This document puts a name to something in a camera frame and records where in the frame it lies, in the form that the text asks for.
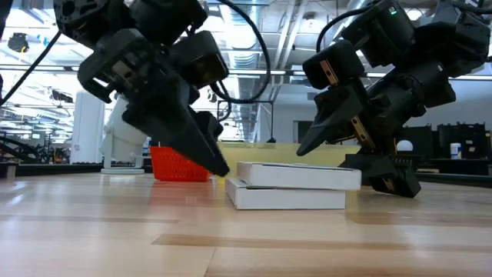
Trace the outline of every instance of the ceiling pipe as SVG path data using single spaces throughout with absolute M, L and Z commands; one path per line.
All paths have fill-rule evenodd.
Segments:
M 256 24 L 260 23 L 261 9 L 254 5 L 240 5 L 243 12 L 249 15 L 250 19 Z M 232 11 L 229 7 L 220 7 L 224 23 L 226 25 L 225 34 L 228 35 L 227 44 L 232 49 L 237 50 L 256 50 L 258 48 L 258 40 L 256 35 L 251 30 L 249 24 L 235 11 Z M 229 61 L 231 68 L 234 69 L 251 69 L 257 68 L 260 61 L 260 54 L 247 53 L 247 52 L 229 52 Z M 238 97 L 250 98 L 251 93 L 255 91 L 257 87 L 257 80 L 252 78 L 239 78 L 238 79 Z M 248 105 L 233 105 L 234 113 L 237 115 L 235 118 L 244 119 L 250 114 L 248 111 Z M 238 131 L 243 132 L 244 140 L 251 140 L 251 134 L 253 133 L 255 123 L 241 123 L 238 126 Z
M 298 9 L 298 17 L 295 20 L 294 26 L 292 27 L 292 33 L 289 36 L 289 41 L 287 43 L 287 46 L 285 47 L 284 57 L 282 58 L 282 63 L 280 64 L 281 69 L 285 68 L 287 64 L 287 60 L 289 58 L 289 55 L 291 54 L 292 46 L 295 43 L 295 38 L 298 36 L 299 29 L 301 27 L 301 22 L 304 17 L 304 11 L 306 10 L 306 6 L 308 5 L 308 2 L 309 0 L 301 1 L 301 5 L 299 6 Z
M 291 26 L 292 14 L 294 14 L 295 0 L 290 0 L 288 3 L 287 11 L 285 12 L 284 27 L 278 39 L 278 47 L 275 52 L 275 59 L 273 63 L 273 68 L 277 68 L 278 62 L 280 61 L 280 56 L 282 54 L 282 49 L 284 48 L 285 40 L 287 39 L 287 33 L 289 32 L 289 27 Z

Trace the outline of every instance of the red basket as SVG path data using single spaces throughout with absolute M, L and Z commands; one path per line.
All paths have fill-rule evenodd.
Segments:
M 150 147 L 154 177 L 162 181 L 206 182 L 208 171 L 169 147 Z

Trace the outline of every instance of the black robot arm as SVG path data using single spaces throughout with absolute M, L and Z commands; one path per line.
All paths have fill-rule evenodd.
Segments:
M 10 8 L 12 7 L 13 0 L 4 0 L 0 2 L 0 38 L 3 36 L 5 29 L 5 22 L 7 21 Z
M 298 155 L 325 141 L 355 136 L 361 150 L 347 155 L 341 166 L 360 169 L 377 191 L 414 197 L 421 189 L 414 174 L 416 157 L 397 153 L 394 137 L 426 108 L 456 100 L 450 77 L 486 62 L 490 29 L 476 11 L 441 2 L 434 21 L 415 28 L 395 0 L 365 8 L 341 32 L 343 40 L 303 64 L 313 87 L 328 90 L 314 99 L 317 115 Z M 371 67 L 394 68 L 366 89 L 357 50 Z
M 190 108 L 198 89 L 228 76 L 196 0 L 54 0 L 58 27 L 94 50 L 78 70 L 91 94 L 129 101 L 123 119 L 217 175 L 229 171 L 216 144 L 222 126 L 210 112 Z M 188 36 L 180 39 L 181 34 Z

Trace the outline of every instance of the ceiling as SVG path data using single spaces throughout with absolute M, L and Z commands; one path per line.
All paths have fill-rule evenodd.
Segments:
M 210 3 L 211 9 L 219 10 L 214 5 L 217 2 L 208 2 Z M 259 15 L 257 25 L 267 44 L 271 60 L 275 62 L 276 68 L 279 69 L 299 68 L 299 65 L 303 61 L 314 54 L 314 45 L 318 33 L 327 24 L 327 20 L 346 12 L 347 6 L 353 5 L 348 0 L 237 0 L 235 2 L 254 3 L 258 5 Z M 401 2 L 406 7 L 407 13 L 418 11 L 421 14 L 432 14 L 437 4 L 437 1 L 428 0 L 403 0 Z M 7 27 L 0 43 L 0 65 L 2 65 L 2 68 L 15 69 L 13 65 L 30 65 L 58 31 L 51 0 L 31 1 L 25 4 L 23 6 L 17 5 L 15 9 L 12 9 L 6 22 Z M 292 16 L 287 21 L 286 18 L 289 18 L 288 13 L 290 10 L 292 11 Z M 288 35 L 283 39 L 281 33 L 283 27 L 286 25 L 288 26 Z M 230 68 L 234 68 L 232 55 L 229 54 L 237 53 L 238 50 L 233 49 L 231 45 L 243 39 L 245 33 L 231 32 L 229 22 L 219 17 L 209 17 L 201 29 L 209 30 L 213 33 L 216 42 L 222 49 L 224 60 L 229 64 Z M 16 32 L 27 34 L 29 50 L 25 53 L 15 52 L 7 46 L 8 39 Z M 254 50 L 254 48 L 248 51 L 258 53 L 258 50 Z M 240 53 L 248 53 L 248 51 L 243 50 Z M 9 108 L 4 108 L 3 113 L 0 112 L 0 120 L 19 122 L 24 121 L 27 117 L 29 122 L 33 122 L 36 118 L 43 118 L 43 120 L 51 121 L 53 124 L 63 121 L 64 127 L 73 125 L 72 115 L 74 105 L 56 100 L 52 95 L 53 92 L 58 92 L 71 97 L 73 102 L 75 102 L 76 92 L 82 90 L 82 87 L 77 81 L 75 72 L 67 72 L 59 67 L 76 67 L 91 52 L 91 49 L 75 43 L 70 38 L 62 36 L 41 63 L 41 65 L 53 66 L 51 71 L 33 73 L 16 92 L 14 97 L 11 98 L 8 104 Z M 263 57 L 252 68 L 264 68 Z M 367 70 L 371 72 L 386 72 L 387 68 L 372 69 L 367 67 Z M 4 94 L 5 91 L 8 91 L 12 87 L 22 73 L 23 71 L 19 70 L 2 70 L 5 80 Z M 279 105 L 313 105 L 312 101 L 308 100 L 307 97 L 308 92 L 314 91 L 313 88 L 308 88 L 305 85 L 289 84 L 290 79 L 287 78 L 283 81 L 277 78 L 275 82 L 279 83 L 280 86 L 269 86 L 264 94 L 264 99 L 269 99 L 271 95 L 278 93 L 276 103 Z M 236 97 L 241 96 L 238 77 L 228 78 L 225 83 L 232 95 Z M 217 103 L 208 100 L 209 91 L 202 89 L 201 94 L 202 97 L 194 103 L 193 107 L 200 110 L 211 110 L 215 114 Z M 111 107 L 112 105 L 108 105 L 108 112 L 111 111 Z M 224 139 L 251 140 L 254 124 L 252 127 L 249 126 L 246 128 L 244 117 L 246 113 L 250 113 L 250 118 L 255 118 L 256 110 L 256 108 L 244 109 L 244 106 L 236 105 L 232 117 L 225 127 Z M 17 127 L 12 126 L 13 124 L 9 126 L 0 125 L 0 132 L 2 130 L 17 129 Z

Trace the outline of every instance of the black equipment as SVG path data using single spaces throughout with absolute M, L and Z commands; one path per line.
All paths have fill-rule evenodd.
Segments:
M 18 147 L 13 149 L 9 145 L 17 145 Z M 22 160 L 24 163 L 38 163 L 39 161 L 39 154 L 34 148 L 6 137 L 0 137 L 0 153 L 10 154 L 14 158 Z
M 441 158 L 450 159 L 450 144 L 461 144 L 461 158 L 463 159 L 490 159 L 485 132 L 485 124 L 439 125 L 439 145 Z
M 27 34 L 14 33 L 11 38 L 8 39 L 7 46 L 12 50 L 19 53 L 26 53 L 29 51 L 29 43 L 27 41 Z
M 5 22 L 7 21 L 8 14 L 10 13 L 10 8 L 14 0 L 4 0 L 0 1 L 0 38 L 3 36 L 3 31 L 5 29 Z
M 3 78 L 0 75 L 0 101 L 2 100 Z
M 347 155 L 341 166 L 360 169 L 376 191 L 414 197 L 421 190 L 415 164 L 397 154 L 395 137 L 408 119 L 422 116 L 426 108 L 455 101 L 448 78 L 468 74 L 486 62 L 490 29 L 471 9 L 483 11 L 440 1 L 434 20 L 418 28 L 395 0 L 352 11 L 361 15 L 341 32 L 343 40 L 303 64 L 313 87 L 329 88 L 314 99 L 317 115 L 298 155 L 324 141 L 355 135 L 361 150 Z M 372 67 L 394 69 L 365 89 L 357 50 Z

